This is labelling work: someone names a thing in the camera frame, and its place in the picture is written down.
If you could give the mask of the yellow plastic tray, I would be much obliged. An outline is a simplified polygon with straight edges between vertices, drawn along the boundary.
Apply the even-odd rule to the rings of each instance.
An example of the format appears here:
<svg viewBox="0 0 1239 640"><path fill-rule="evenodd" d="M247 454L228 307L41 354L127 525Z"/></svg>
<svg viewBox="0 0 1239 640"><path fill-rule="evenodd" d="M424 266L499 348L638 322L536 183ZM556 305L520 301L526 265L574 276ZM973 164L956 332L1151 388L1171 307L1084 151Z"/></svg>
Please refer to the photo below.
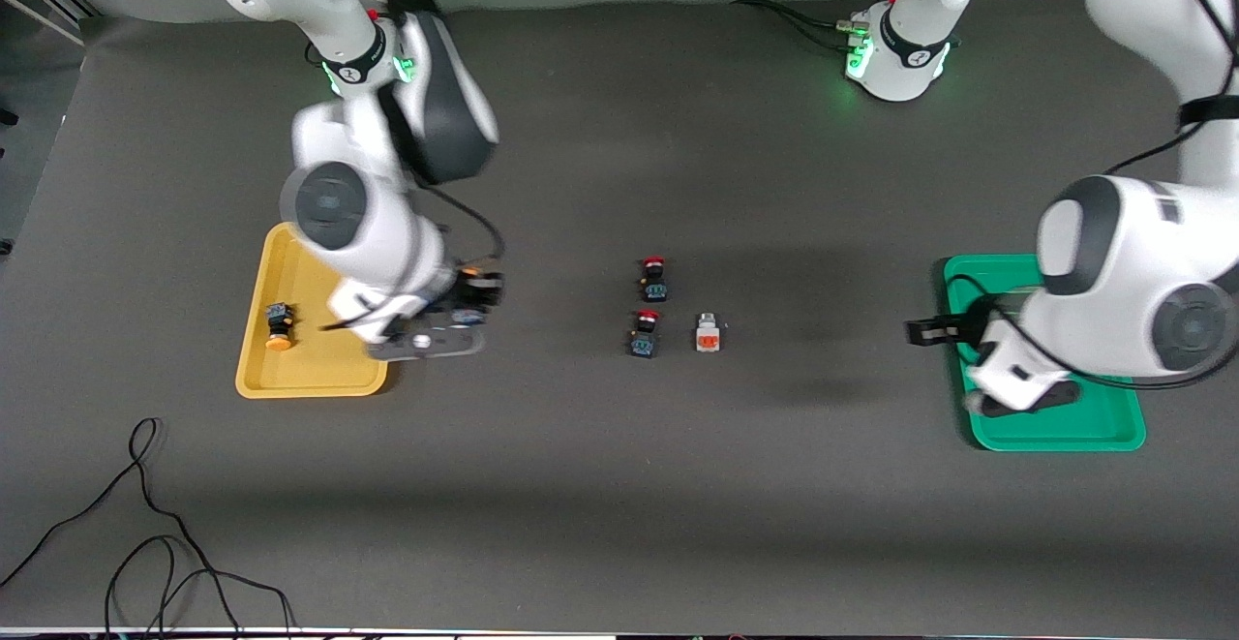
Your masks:
<svg viewBox="0 0 1239 640"><path fill-rule="evenodd" d="M235 392L245 399L344 399L372 396L384 387L388 363L368 357L348 331L323 331L335 319L328 300L339 280L296 240L291 225L278 224L266 233L235 366ZM284 350L266 347L265 312L278 303L292 309L291 347Z"/></svg>

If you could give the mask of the yellow mushroom button red contact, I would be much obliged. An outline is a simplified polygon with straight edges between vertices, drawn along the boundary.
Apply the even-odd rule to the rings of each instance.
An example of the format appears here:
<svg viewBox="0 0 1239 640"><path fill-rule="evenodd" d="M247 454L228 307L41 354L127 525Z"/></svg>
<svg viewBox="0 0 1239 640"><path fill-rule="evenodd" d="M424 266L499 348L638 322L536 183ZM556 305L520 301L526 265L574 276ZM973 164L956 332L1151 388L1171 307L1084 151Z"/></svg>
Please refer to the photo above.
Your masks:
<svg viewBox="0 0 1239 640"><path fill-rule="evenodd" d="M457 323L457 326L482 326L487 314L489 314L489 309L481 305L481 277L483 275L481 270L475 267L461 267L458 270L458 279L468 283L470 323Z"/></svg>

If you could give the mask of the green plastic tray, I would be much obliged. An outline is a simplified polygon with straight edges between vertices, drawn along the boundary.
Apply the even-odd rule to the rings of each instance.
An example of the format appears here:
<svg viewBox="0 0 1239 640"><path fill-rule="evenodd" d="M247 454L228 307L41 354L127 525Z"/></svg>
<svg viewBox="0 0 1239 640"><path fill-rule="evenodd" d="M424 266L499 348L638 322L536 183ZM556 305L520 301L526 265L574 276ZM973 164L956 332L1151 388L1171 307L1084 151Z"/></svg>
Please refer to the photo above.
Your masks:
<svg viewBox="0 0 1239 640"><path fill-rule="evenodd" d="M963 313L980 296L973 283L957 280L955 275L978 279L990 292L1040 286L1040 266L1035 255L959 255L943 257L935 264L939 309L949 314ZM1144 413L1132 390L1101 387L1072 378L1080 396L1069 405L1009 416L969 413L963 406L966 392L974 389L965 370L978 353L961 347L949 359L957 415L963 436L983 449L996 453L1132 453L1145 444L1147 430Z"/></svg>

